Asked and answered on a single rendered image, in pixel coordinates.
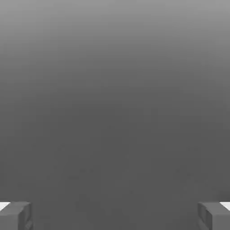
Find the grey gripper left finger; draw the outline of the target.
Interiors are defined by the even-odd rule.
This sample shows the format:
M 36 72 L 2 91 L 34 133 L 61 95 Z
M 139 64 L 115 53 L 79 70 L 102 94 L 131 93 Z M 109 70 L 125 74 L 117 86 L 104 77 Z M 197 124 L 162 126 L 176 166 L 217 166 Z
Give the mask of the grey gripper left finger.
M 0 230 L 34 230 L 32 203 L 0 202 Z

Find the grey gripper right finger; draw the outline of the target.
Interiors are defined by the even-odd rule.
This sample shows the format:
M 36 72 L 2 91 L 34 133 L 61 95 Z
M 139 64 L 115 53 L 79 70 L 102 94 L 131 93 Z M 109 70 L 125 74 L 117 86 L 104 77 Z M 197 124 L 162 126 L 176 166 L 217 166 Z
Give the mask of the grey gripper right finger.
M 230 202 L 198 202 L 199 230 L 230 230 Z

